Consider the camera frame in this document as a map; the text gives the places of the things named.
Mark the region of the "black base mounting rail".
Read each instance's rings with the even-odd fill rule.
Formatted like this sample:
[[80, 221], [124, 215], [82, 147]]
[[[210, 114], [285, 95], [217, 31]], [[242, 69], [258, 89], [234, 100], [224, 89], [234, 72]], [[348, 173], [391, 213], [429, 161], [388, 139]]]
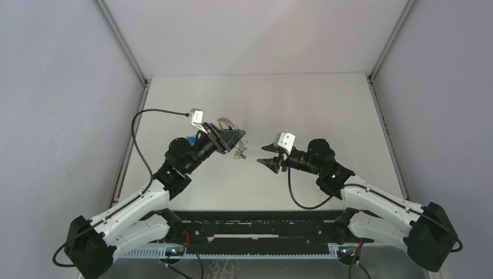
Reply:
[[322, 252], [332, 245], [358, 245], [342, 221], [343, 210], [174, 211], [166, 239], [200, 252]]

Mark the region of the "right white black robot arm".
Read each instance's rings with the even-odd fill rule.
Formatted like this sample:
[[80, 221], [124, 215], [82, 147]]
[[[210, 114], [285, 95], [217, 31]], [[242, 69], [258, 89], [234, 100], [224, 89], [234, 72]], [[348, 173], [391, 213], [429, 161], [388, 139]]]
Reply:
[[451, 253], [463, 249], [444, 208], [391, 195], [365, 181], [354, 171], [338, 163], [325, 139], [313, 139], [307, 151], [294, 147], [294, 135], [281, 133], [276, 142], [262, 150], [273, 158], [258, 159], [272, 172], [299, 170], [317, 176], [316, 185], [328, 199], [348, 204], [336, 225], [337, 237], [350, 242], [355, 237], [398, 248], [421, 268], [440, 271]]

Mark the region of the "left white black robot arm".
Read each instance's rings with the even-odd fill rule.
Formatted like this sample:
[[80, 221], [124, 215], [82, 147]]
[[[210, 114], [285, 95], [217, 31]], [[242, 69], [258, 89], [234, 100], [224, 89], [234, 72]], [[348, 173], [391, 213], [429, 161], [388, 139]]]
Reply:
[[191, 182], [189, 175], [213, 153], [227, 154], [244, 130], [204, 123], [192, 144], [184, 137], [169, 144], [165, 161], [142, 187], [116, 206], [89, 219], [76, 217], [69, 226], [65, 255], [84, 278], [99, 278], [125, 253], [148, 242], [181, 237], [181, 225], [160, 214]]

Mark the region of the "green capped key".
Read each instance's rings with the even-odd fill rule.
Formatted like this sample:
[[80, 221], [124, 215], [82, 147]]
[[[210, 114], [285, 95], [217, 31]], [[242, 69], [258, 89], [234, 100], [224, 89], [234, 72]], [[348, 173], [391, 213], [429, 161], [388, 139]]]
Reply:
[[246, 158], [247, 158], [247, 156], [243, 153], [235, 153], [234, 154], [234, 159], [236, 159], [236, 160], [244, 160]]

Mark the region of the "left aluminium frame post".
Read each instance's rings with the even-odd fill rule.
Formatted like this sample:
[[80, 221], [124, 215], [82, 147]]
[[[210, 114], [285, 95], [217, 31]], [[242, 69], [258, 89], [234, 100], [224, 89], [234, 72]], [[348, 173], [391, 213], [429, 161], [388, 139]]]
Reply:
[[[134, 117], [137, 112], [144, 108], [149, 90], [149, 81], [145, 77], [144, 72], [141, 70], [141, 67], [139, 66], [137, 59], [135, 58], [135, 55], [133, 54], [127, 40], [125, 39], [114, 15], [112, 14], [109, 5], [106, 3], [106, 1], [103, 0], [94, 0], [93, 4], [100, 14], [103, 22], [107, 26], [110, 34], [112, 35], [113, 40], [120, 50], [120, 53], [123, 55], [125, 61], [127, 62], [128, 66], [137, 78], [137, 81], [140, 85], [137, 103], [131, 113], [131, 117]], [[132, 130], [129, 130], [126, 133], [126, 141], [120, 158], [119, 168], [116, 172], [115, 184], [110, 194], [110, 200], [108, 204], [109, 207], [115, 205], [120, 198], [121, 188], [124, 183], [124, 178], [126, 176], [128, 164], [133, 150], [133, 138], [131, 136], [131, 132]]]

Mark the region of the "right aluminium frame post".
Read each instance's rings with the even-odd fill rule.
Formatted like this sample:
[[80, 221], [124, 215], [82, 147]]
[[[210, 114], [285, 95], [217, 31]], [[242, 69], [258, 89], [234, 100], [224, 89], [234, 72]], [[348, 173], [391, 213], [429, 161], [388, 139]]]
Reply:
[[396, 173], [398, 185], [403, 197], [406, 200], [412, 199], [412, 192], [408, 187], [403, 166], [402, 155], [399, 151], [398, 129], [396, 128], [395, 116], [391, 113], [391, 104], [389, 96], [391, 95], [391, 78], [394, 76], [388, 69], [388, 61], [394, 53], [394, 49], [408, 23], [412, 18], [419, 1], [406, 1], [395, 24], [393, 25], [385, 44], [378, 55], [378, 58], [371, 68], [370, 73], [366, 76], [371, 97], [378, 114], [387, 148], [390, 153], [391, 161]]

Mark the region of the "aluminium frame post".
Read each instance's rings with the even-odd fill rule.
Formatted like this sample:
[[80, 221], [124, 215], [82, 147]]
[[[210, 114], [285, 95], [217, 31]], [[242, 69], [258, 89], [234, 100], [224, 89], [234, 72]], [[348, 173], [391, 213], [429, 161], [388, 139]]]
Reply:
[[[109, 5], [106, 3], [106, 1], [103, 0], [94, 0], [93, 4], [100, 14], [103, 22], [107, 26], [110, 34], [112, 35], [113, 40], [120, 50], [120, 53], [123, 55], [125, 61], [127, 62], [128, 66], [137, 78], [137, 81], [140, 85], [137, 103], [131, 113], [131, 117], [134, 117], [137, 112], [144, 108], [149, 90], [149, 81], [145, 77], [144, 72], [141, 70], [141, 67], [139, 66], [137, 59], [135, 58], [135, 55], [133, 54], [127, 40], [125, 39], [114, 15], [112, 14]], [[126, 141], [120, 158], [119, 168], [116, 172], [115, 184], [110, 194], [110, 200], [108, 204], [109, 207], [115, 205], [120, 198], [121, 188], [124, 183], [124, 178], [126, 176], [128, 164], [133, 150], [133, 138], [131, 136], [131, 132], [132, 130], [129, 130], [126, 133]]]
[[378, 114], [387, 148], [390, 153], [391, 161], [396, 173], [398, 185], [403, 197], [406, 200], [412, 199], [412, 192], [408, 187], [403, 166], [402, 155], [399, 151], [398, 129], [396, 128], [395, 116], [391, 113], [391, 104], [389, 96], [391, 95], [391, 78], [394, 76], [388, 69], [388, 61], [394, 53], [394, 49], [408, 23], [412, 18], [419, 1], [406, 1], [395, 24], [393, 25], [385, 44], [378, 55], [378, 58], [371, 68], [370, 73], [366, 76], [371, 97]]

